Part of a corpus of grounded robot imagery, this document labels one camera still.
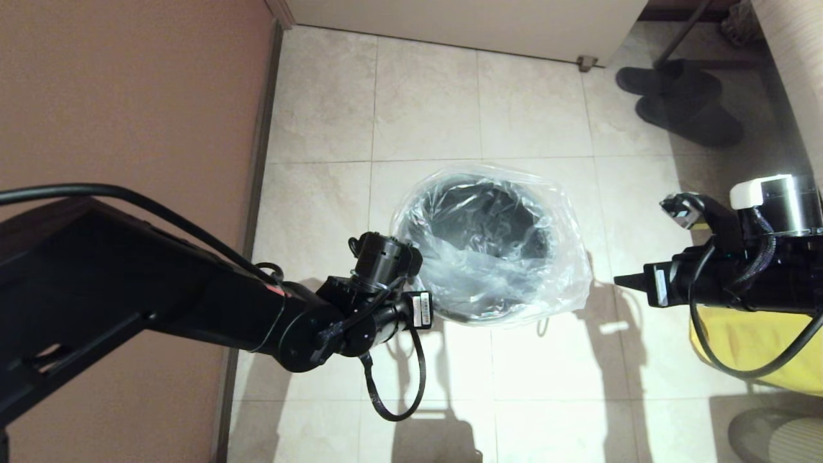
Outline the beige door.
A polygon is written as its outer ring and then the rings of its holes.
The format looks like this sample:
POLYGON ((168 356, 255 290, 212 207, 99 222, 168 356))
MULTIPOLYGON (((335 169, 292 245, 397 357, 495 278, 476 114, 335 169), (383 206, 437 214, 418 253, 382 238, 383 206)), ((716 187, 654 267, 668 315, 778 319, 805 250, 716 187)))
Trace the beige door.
POLYGON ((298 24, 563 62, 611 61, 649 0, 286 0, 298 24))

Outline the black slipper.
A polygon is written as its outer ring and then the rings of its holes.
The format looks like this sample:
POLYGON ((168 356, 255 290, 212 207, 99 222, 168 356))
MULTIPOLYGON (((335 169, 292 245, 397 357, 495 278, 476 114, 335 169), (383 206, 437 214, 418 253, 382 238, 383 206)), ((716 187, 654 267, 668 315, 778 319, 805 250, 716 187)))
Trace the black slipper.
POLYGON ((691 143, 725 149, 743 141, 743 123, 725 109, 722 91, 643 96, 635 112, 644 122, 691 143))
POLYGON ((685 59, 667 61, 659 68, 623 67, 615 82, 637 96, 718 96, 723 90, 720 79, 685 59))

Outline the dark furniture leg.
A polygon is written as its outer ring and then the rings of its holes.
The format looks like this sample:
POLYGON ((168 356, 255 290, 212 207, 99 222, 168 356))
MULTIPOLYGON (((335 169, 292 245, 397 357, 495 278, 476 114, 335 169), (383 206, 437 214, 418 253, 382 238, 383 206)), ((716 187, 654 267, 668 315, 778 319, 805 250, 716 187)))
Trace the dark furniture leg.
POLYGON ((671 55, 675 53, 676 49, 679 45, 684 41, 687 35, 691 32, 694 28, 696 23, 703 17, 703 14, 712 6, 715 0, 701 0, 698 4, 697 8, 691 13, 690 17, 685 21, 682 28, 676 35, 673 36, 671 42, 662 50, 661 54, 658 58, 653 61, 653 69, 658 70, 662 68, 669 59, 671 55))

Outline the grey fuzzy object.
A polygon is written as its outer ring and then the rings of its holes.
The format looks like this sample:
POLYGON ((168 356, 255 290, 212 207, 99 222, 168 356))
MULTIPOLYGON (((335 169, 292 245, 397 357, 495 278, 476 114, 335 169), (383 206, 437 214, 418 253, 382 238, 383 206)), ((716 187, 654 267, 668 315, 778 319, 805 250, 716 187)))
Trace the grey fuzzy object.
POLYGON ((729 6, 728 15, 720 23, 720 32, 729 43, 738 48, 758 41, 762 31, 752 0, 739 0, 729 6))

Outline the black round trash bin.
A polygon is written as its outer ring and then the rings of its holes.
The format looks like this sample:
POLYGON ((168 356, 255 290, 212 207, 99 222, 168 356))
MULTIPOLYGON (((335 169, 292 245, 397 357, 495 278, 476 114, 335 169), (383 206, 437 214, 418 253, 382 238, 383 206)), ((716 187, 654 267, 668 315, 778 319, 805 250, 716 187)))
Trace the black round trash bin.
POLYGON ((546 311, 556 238, 523 185, 471 174, 430 179, 413 191, 394 228, 420 250, 415 281, 444 319, 492 326, 546 311))

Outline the clear plastic trash bag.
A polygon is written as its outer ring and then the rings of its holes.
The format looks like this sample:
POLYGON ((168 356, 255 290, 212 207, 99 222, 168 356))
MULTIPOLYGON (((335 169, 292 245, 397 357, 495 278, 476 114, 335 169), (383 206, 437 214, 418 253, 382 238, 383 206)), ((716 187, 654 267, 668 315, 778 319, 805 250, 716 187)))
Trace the clear plastic trash bag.
POLYGON ((391 234, 420 250, 408 285, 428 292, 445 320, 517 326, 587 303, 593 270, 556 181, 488 164, 444 167, 404 195, 391 234))

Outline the beige striped upholstered furniture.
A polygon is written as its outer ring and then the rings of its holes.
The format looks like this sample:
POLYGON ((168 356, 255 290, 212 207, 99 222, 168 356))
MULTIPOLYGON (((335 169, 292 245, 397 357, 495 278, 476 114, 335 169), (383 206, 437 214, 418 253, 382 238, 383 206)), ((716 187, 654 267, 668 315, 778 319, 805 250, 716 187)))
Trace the beige striped upholstered furniture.
POLYGON ((811 171, 823 186, 823 0, 752 0, 791 103, 811 171))

